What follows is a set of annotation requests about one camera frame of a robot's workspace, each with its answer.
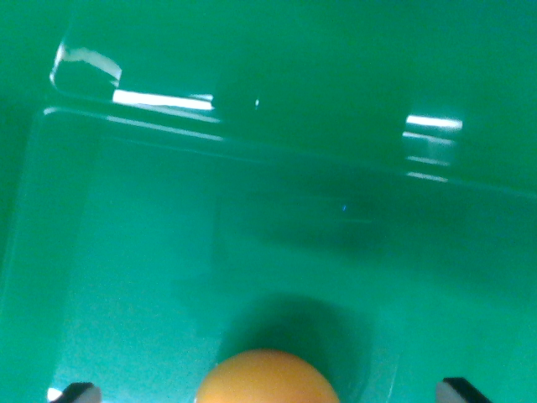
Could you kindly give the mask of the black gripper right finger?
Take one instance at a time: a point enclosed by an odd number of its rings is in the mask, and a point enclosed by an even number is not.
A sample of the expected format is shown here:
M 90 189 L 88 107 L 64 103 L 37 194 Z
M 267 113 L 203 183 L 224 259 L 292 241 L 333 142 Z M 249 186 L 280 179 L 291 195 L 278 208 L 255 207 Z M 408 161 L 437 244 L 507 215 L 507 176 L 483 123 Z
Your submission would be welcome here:
M 435 387 L 435 403 L 492 403 L 462 377 L 444 378 Z

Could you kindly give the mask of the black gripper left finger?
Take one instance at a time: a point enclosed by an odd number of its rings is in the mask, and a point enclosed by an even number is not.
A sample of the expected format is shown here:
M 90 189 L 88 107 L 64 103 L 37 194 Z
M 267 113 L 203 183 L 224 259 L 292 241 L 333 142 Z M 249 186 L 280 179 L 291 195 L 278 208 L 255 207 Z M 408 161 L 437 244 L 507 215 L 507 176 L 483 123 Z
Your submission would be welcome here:
M 52 403 L 101 403 L 102 391 L 91 382 L 75 382 L 68 385 Z

